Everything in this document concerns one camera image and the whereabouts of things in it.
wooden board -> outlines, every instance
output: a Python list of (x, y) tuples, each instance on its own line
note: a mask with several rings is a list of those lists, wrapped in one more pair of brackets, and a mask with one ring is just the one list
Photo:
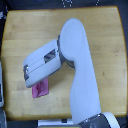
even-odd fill
[(28, 54), (57, 39), (71, 17), (81, 20), (87, 33), (102, 112), (126, 115), (127, 60), (119, 12), (116, 7), (94, 7), (8, 13), (1, 57), (7, 119), (71, 118), (69, 93), (74, 70), (64, 64), (48, 78), (49, 94), (33, 99), (22, 66)]

pink block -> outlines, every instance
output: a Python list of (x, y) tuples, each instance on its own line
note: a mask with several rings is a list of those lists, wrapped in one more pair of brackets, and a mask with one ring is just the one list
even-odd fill
[(40, 96), (44, 96), (49, 93), (48, 89), (48, 78), (40, 81), (32, 87), (32, 96), (33, 98), (37, 98)]

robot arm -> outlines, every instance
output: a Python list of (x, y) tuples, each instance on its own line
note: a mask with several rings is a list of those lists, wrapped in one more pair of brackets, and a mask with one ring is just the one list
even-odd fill
[(60, 69), (65, 61), (75, 68), (70, 109), (73, 123), (79, 124), (101, 113), (101, 108), (85, 29), (78, 19), (69, 19), (64, 24), (58, 42), (49, 42), (24, 60), (26, 86), (32, 87), (48, 77)]

gray floor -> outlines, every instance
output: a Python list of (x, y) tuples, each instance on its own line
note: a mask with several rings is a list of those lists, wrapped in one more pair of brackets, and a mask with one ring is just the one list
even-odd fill
[[(38, 9), (38, 8), (63, 8), (62, 0), (35, 0), (35, 4), (33, 3), (34, 0), (6, 0), (9, 5), (10, 10), (18, 10), (18, 9)], [(88, 6), (95, 6), (97, 0), (72, 0), (72, 8), (77, 7), (88, 7)], [(128, 0), (99, 0), (98, 6), (108, 6), (108, 5), (117, 5), (119, 8), (124, 35), (126, 40), (126, 46), (128, 49)], [(2, 7), (4, 4), (2, 0), (0, 0), (0, 11), (2, 11)], [(0, 20), (0, 42), (2, 39), (3, 27), (4, 27), (5, 20)], [(127, 117), (117, 118), (121, 128), (127, 127)], [(36, 128), (37, 121), (8, 121), (8, 128)]]

wooden table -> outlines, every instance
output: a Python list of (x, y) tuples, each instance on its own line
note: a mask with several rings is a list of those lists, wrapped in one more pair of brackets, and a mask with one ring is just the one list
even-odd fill
[(28, 54), (57, 39), (71, 17), (81, 20), (86, 29), (102, 112), (126, 115), (127, 59), (119, 12), (117, 7), (94, 7), (8, 13), (1, 57), (7, 119), (71, 117), (69, 93), (74, 70), (64, 64), (48, 78), (49, 94), (33, 99), (32, 89), (25, 86), (22, 66)]

